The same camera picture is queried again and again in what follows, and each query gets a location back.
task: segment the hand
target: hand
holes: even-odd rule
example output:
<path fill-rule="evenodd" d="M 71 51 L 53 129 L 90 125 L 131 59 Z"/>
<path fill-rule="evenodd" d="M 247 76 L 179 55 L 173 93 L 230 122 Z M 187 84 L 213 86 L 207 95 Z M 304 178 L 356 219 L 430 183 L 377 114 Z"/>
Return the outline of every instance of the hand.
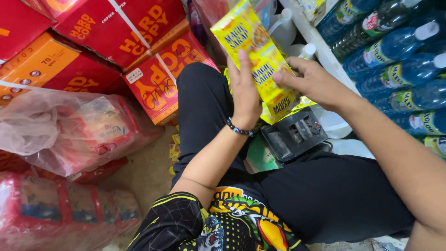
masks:
<path fill-rule="evenodd" d="M 286 61 L 303 77 L 276 72 L 273 74 L 274 82 L 297 89 L 325 110 L 336 112 L 340 106 L 351 106 L 356 100 L 361 100 L 360 96 L 339 82 L 317 62 L 298 57 L 289 57 Z"/>
<path fill-rule="evenodd" d="M 251 61 L 248 53 L 239 50 L 240 71 L 231 58 L 227 58 L 231 80 L 234 115 L 232 124 L 242 130 L 252 130 L 262 113 L 262 103 L 256 85 L 252 80 Z"/>

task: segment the black pants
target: black pants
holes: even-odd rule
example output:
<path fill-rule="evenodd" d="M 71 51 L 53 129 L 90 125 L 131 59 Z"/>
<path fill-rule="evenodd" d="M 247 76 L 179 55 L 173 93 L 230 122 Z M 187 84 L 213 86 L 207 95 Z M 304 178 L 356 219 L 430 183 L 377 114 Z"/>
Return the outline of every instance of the black pants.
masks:
<path fill-rule="evenodd" d="M 177 85 L 181 157 L 172 186 L 233 113 L 226 78 L 210 66 L 186 66 Z M 244 148 L 220 186 L 240 188 L 264 203 L 306 243 L 410 234 L 414 217 L 375 160 L 318 152 L 282 169 L 250 175 L 243 165 Z"/>

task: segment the concrete floor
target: concrete floor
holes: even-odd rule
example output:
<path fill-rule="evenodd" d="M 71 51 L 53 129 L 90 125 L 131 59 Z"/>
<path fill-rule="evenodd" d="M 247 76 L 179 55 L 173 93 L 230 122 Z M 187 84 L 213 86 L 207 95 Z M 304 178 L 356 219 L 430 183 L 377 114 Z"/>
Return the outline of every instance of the concrete floor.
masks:
<path fill-rule="evenodd" d="M 149 211 L 152 203 L 170 190 L 169 144 L 171 135 L 177 134 L 174 127 L 166 127 L 166 133 L 156 142 L 128 156 L 129 163 L 115 175 L 101 184 L 104 189 L 129 189 L 136 199 L 143 215 Z M 123 251 L 133 239 L 136 228 L 130 233 L 115 239 L 103 251 Z M 369 240 L 361 243 L 313 244 L 311 251 L 374 251 Z"/>

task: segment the beaded bracelet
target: beaded bracelet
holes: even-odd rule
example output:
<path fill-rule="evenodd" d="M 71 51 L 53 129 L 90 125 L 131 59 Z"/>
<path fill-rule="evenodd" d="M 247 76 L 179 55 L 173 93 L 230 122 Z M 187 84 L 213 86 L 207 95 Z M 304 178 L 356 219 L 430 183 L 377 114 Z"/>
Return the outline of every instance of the beaded bracelet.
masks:
<path fill-rule="evenodd" d="M 227 124 L 227 126 L 229 126 L 229 128 L 231 130 L 233 130 L 234 132 L 241 134 L 241 135 L 252 137 L 255 133 L 255 130 L 246 131 L 246 130 L 242 130 L 242 129 L 235 127 L 231 122 L 231 117 L 229 117 L 229 119 L 227 119 L 226 124 Z"/>

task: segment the black graphic shirt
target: black graphic shirt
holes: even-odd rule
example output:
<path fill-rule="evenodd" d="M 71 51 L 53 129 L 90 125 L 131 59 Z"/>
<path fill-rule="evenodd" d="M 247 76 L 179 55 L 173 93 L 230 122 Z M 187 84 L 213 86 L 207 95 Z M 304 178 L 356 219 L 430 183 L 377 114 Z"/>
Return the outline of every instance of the black graphic shirt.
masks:
<path fill-rule="evenodd" d="M 235 196 L 215 200 L 206 211 L 186 192 L 158 199 L 127 250 L 308 251 L 261 203 Z"/>

